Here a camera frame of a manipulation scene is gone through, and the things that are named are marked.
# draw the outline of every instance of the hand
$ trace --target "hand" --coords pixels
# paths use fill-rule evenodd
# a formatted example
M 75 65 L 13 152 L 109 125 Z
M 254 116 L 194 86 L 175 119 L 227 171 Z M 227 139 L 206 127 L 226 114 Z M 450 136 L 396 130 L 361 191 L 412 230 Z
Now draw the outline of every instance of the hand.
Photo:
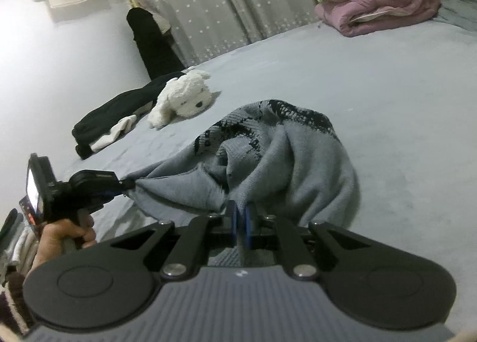
M 72 239 L 79 239 L 82 237 L 84 240 L 83 249 L 96 244 L 96 233 L 92 229 L 94 223 L 93 218 L 88 216 L 87 228 L 79 227 L 69 219 L 61 219 L 52 222 L 51 224 L 45 224 L 41 231 L 38 251 L 32 269 L 28 274 L 41 264 L 61 256 L 61 254 L 63 254 L 63 240 L 68 237 Z

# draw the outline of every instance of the stuffed dog's head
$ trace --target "stuffed dog's head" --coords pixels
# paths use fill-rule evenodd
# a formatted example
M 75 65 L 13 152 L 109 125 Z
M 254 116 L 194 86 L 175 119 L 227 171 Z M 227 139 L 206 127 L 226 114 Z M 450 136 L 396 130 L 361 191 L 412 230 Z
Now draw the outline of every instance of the stuffed dog's head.
M 205 83 L 210 75 L 201 70 L 191 70 L 184 76 L 177 78 L 168 93 L 171 109 L 178 116 L 185 118 L 195 116 L 203 111 L 212 102 L 212 94 Z

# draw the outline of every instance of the white stuffed dog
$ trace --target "white stuffed dog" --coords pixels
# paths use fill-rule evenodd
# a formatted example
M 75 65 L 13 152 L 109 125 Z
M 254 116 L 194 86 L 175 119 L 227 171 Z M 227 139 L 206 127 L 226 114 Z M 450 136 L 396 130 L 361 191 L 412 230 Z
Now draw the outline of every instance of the white stuffed dog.
M 205 84 L 208 78 L 207 72 L 193 69 L 184 76 L 170 79 L 147 117 L 150 127 L 163 128 L 175 115 L 189 118 L 209 106 L 212 94 Z

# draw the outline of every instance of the mattress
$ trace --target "mattress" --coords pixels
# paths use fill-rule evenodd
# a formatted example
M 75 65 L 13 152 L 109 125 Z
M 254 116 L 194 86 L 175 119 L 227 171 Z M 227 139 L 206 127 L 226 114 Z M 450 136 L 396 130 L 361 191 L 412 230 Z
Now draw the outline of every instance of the mattress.
M 277 98 L 326 114 L 360 183 L 350 229 L 440 263 L 457 282 L 447 325 L 477 314 L 477 36 L 449 24 L 345 38 L 318 24 L 199 66 L 220 92 L 207 111 L 160 131 L 147 120 L 81 169 L 119 177 L 174 155 L 235 108 Z M 94 214 L 101 240 L 154 222 L 126 197 Z

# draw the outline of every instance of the gray gripper base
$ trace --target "gray gripper base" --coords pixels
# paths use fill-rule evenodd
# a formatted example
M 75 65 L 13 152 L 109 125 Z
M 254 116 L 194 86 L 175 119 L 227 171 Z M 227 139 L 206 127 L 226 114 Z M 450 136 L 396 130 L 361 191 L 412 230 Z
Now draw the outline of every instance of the gray gripper base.
M 38 326 L 27 342 L 444 342 L 443 325 L 392 332 L 338 310 L 322 288 L 281 266 L 203 267 L 192 280 L 166 284 L 142 314 L 113 329 L 70 334 Z

